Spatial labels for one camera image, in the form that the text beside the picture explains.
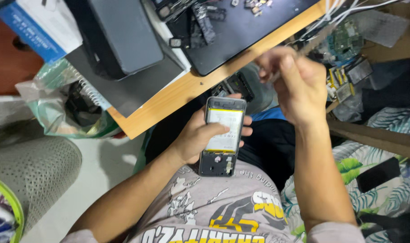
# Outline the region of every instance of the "opened smartphone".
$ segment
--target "opened smartphone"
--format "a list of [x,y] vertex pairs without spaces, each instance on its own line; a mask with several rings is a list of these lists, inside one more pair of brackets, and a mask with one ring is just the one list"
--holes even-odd
[[206,104],[206,123],[218,122],[230,128],[228,133],[216,135],[201,153],[201,176],[232,176],[241,140],[241,130],[247,102],[243,99],[209,97]]

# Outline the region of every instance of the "smartphone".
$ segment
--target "smartphone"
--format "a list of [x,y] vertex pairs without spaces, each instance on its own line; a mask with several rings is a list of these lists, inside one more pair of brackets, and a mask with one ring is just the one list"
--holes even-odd
[[373,168],[362,172],[357,178],[358,189],[365,193],[381,184],[400,176],[398,159],[392,157]]
[[230,131],[216,135],[202,151],[199,161],[201,176],[232,176],[241,140],[247,102],[243,99],[209,97],[206,104],[206,123],[219,122]]

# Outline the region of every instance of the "right hand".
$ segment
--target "right hand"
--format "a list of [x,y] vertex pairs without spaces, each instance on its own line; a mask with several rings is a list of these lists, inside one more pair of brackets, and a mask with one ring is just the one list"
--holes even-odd
[[289,47],[276,47],[256,59],[259,76],[268,79],[280,71],[274,82],[278,103],[286,119],[295,127],[326,122],[326,69],[323,64],[296,57]]

